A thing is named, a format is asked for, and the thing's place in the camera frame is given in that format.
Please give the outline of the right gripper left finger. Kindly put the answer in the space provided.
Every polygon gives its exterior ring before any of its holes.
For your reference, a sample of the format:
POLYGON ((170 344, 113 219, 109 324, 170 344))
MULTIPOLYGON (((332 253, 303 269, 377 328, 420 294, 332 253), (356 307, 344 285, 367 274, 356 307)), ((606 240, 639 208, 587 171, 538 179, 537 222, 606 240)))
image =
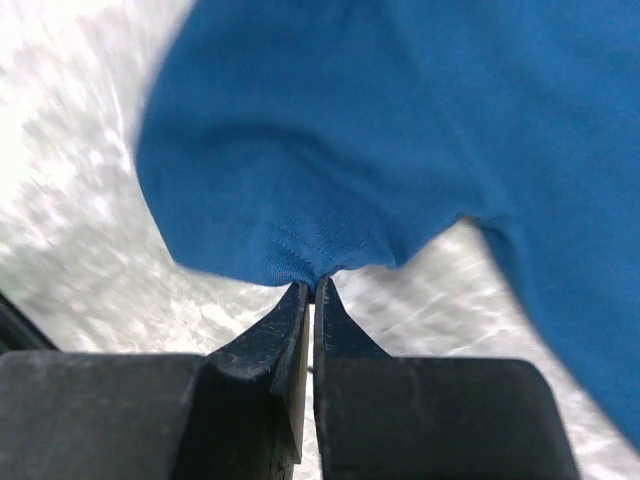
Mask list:
POLYGON ((308 289, 194 354, 59 350, 1 303, 5 479, 289 479, 302 456, 308 289))

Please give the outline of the blue t-shirt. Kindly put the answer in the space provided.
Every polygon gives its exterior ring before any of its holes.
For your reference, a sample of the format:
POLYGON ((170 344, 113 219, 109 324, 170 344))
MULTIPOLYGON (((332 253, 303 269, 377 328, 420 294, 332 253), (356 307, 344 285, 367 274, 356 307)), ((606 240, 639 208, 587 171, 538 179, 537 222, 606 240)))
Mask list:
POLYGON ((639 440, 635 1, 199 1, 136 171, 172 258, 266 286, 399 267, 461 218, 639 440))

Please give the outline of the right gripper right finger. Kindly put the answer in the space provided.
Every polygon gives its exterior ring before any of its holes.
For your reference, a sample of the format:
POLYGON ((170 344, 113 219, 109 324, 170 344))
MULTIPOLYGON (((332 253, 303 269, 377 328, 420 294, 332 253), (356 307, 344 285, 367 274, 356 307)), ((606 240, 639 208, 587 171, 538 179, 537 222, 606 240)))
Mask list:
POLYGON ((394 357, 315 295, 314 415, 327 479, 576 479, 553 393, 519 359, 394 357))

